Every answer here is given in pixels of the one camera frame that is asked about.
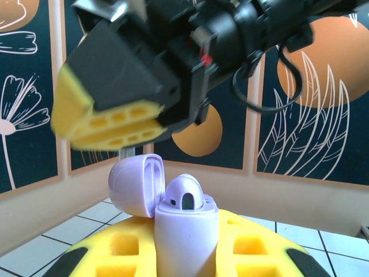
beige wall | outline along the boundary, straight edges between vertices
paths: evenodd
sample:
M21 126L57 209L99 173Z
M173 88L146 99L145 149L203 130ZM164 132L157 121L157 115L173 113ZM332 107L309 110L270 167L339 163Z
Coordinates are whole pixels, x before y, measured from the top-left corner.
M59 68L62 63L59 1L53 2L54 61ZM256 99L258 81L253 91ZM251 175L255 114L249 113L248 123L251 130L247 145L249 176L167 166L167 180L181 173L193 174L220 208L245 215L350 235L355 235L362 224L369 224L369 190ZM112 165L68 177L65 149L63 143L63 181L0 201L0 256L107 197L107 177Z

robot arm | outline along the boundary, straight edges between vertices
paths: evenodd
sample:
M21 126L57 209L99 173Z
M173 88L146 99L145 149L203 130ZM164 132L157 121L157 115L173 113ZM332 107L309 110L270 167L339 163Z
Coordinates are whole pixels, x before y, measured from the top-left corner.
M284 55L313 43L308 19L341 16L368 0L148 0L145 11L126 1L79 0L73 6L88 33L59 72L51 126L83 150L113 151L170 138L207 114L207 92L233 76L235 96L259 113L237 86L262 55Z

feather drawing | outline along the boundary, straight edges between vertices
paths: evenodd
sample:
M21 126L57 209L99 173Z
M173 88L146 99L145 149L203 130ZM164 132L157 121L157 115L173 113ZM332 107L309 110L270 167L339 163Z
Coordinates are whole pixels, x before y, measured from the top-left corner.
M20 22L27 15L20 0L0 0L0 10L8 11L0 13L0 30Z
M326 179L340 161L346 144L349 128L348 91L340 80L337 93L333 71L327 65L326 90L322 92L314 64L303 51L301 54L307 82L304 105L294 103L285 112L274 116L270 133L259 150L258 170ZM281 99L279 93L286 94L288 102L294 92L293 78L287 67L285 73L287 91L284 93L274 89L276 103ZM313 101L317 103L316 108L312 108ZM278 130L284 131L284 138L281 139L283 143L277 145ZM278 161L273 162L272 157L276 153Z
M15 132L40 127L50 121L48 108L38 108L42 96L34 86L36 79L27 82L13 75L7 76L0 95L0 136L5 156L5 163L12 189L14 183L12 167L7 149L7 137Z
M358 23L357 23L357 13L351 13L349 15L352 24L357 28L358 27Z
M28 31L0 33L0 53L32 55L37 52L36 34Z

open case lid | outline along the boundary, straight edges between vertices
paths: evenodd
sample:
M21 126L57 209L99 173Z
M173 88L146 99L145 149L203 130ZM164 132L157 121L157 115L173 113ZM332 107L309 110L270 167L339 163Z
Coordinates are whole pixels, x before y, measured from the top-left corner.
M156 154L122 159L111 169L108 183L110 199L119 210L152 218L164 198L163 160Z

yellow foam holder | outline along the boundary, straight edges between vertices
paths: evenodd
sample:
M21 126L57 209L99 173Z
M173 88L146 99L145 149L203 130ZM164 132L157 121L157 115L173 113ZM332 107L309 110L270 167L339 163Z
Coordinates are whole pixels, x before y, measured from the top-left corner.
M114 151L151 141L163 134L156 118L163 106L147 100L95 111L94 101L73 71L64 64L58 76L51 127L81 150Z
M287 249L307 253L266 227L220 211L216 277L304 277Z
M232 212L220 210L219 216L216 277L303 277L286 252L307 253L303 247ZM157 277L154 220L132 217L73 245L64 256L87 250L66 276ZM63 262L54 270L74 263Z

